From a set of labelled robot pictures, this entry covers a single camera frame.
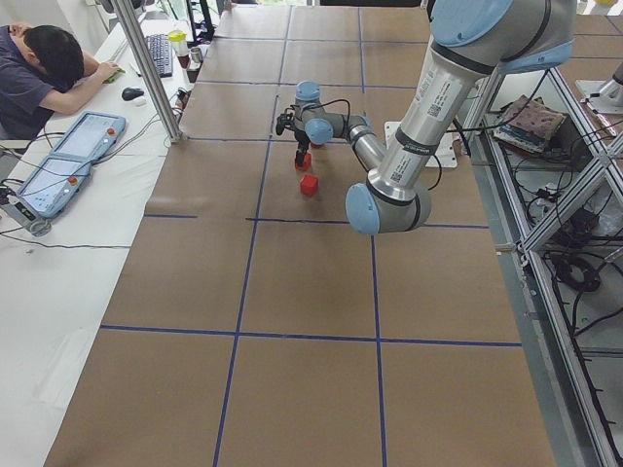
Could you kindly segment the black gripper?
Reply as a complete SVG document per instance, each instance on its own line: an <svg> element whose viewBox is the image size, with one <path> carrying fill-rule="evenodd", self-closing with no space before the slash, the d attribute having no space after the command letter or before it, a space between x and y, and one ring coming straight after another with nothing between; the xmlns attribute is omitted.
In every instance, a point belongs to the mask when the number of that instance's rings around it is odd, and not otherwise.
<svg viewBox="0 0 623 467"><path fill-rule="evenodd" d="M294 137L298 143L297 152L295 156L295 165L306 166L308 150L311 144L309 137L303 130L299 130L299 129L294 130Z"/></svg>

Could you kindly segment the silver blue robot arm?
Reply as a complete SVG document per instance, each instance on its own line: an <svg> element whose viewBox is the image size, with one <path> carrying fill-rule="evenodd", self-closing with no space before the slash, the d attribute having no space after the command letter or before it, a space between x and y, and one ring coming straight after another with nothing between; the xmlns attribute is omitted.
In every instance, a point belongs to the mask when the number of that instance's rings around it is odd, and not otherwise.
<svg viewBox="0 0 623 467"><path fill-rule="evenodd" d="M298 84L292 111L278 117L275 130L294 132L296 163L311 144L346 140L367 171L366 181L347 192L350 225L361 234L411 231L431 210L419 176L473 85L494 71L562 64L572 50L575 15L572 1L437 1L415 97L387 143L365 118L327 112L312 81Z"/></svg>

